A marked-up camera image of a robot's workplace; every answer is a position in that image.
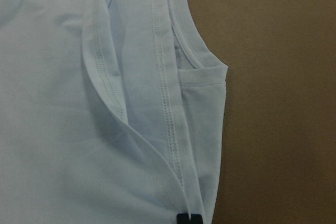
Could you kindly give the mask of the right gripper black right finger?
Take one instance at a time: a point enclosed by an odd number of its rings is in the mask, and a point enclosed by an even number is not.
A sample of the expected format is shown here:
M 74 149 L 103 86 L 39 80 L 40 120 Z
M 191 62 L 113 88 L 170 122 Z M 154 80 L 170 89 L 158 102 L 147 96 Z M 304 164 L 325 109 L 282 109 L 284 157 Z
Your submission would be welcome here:
M 191 224 L 203 224 L 203 217 L 200 214 L 191 214 Z

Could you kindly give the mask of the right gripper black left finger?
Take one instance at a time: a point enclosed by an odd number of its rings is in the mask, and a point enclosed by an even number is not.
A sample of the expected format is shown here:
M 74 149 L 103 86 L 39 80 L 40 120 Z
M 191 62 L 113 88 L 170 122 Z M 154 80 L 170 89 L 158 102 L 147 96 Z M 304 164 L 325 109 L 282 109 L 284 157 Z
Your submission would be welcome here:
M 188 213 L 180 213 L 176 215 L 177 224 L 190 224 L 190 217 Z

